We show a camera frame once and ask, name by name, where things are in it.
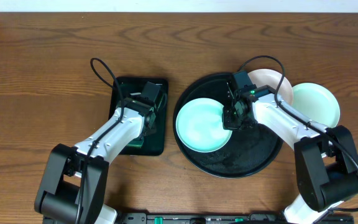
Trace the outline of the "green sponge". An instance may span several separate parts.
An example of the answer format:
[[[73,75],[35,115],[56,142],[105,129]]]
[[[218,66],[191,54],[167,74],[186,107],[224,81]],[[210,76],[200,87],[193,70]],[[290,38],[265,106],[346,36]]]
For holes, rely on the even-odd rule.
[[[127,147],[141,148],[143,146],[144,139],[134,139],[127,144]]]

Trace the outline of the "mint green plate front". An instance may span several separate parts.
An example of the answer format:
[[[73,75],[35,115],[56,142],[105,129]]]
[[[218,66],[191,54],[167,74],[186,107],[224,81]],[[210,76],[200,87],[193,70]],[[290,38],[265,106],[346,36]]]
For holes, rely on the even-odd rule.
[[[197,98],[182,106],[175,127],[182,144],[202,153],[219,150],[232,135],[223,128],[223,105],[211,98]]]

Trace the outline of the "mint green plate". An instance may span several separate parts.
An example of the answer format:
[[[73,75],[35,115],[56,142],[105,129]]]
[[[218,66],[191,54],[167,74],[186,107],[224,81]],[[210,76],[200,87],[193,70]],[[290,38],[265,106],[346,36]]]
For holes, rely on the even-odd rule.
[[[315,83],[301,83],[293,87],[292,107],[330,128],[337,126],[341,116],[336,97],[327,88]]]
[[[182,144],[202,153],[219,150],[232,135],[223,128],[223,105],[211,98],[197,98],[182,106],[175,127]]]

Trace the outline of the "white pink plate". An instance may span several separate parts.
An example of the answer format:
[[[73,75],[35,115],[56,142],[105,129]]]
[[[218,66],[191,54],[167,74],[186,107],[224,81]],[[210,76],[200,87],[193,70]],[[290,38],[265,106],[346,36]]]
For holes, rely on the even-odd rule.
[[[273,89],[276,89],[278,83],[282,77],[280,72],[275,70],[261,68],[253,70],[248,73],[248,76],[253,84],[256,87],[262,87],[264,85],[271,86]],[[278,90],[278,94],[289,104],[293,103],[293,89],[292,85],[287,78],[283,79],[283,82]]]

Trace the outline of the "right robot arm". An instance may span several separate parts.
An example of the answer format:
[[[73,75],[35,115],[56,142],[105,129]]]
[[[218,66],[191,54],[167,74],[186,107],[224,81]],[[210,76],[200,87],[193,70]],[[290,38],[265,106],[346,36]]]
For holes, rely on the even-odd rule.
[[[224,129],[261,124],[295,153],[299,196],[284,210],[289,223],[318,223],[358,194],[358,154],[350,131],[329,128],[291,107],[272,87],[243,85],[229,89]]]

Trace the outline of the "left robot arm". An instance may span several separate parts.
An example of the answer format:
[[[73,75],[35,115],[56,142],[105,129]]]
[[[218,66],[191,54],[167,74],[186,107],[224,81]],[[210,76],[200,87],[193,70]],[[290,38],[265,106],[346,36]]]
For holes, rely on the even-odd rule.
[[[115,209],[104,204],[109,166],[131,141],[149,134],[165,104],[149,96],[125,98],[90,137],[72,147],[56,145],[34,210],[57,223],[114,223]]]

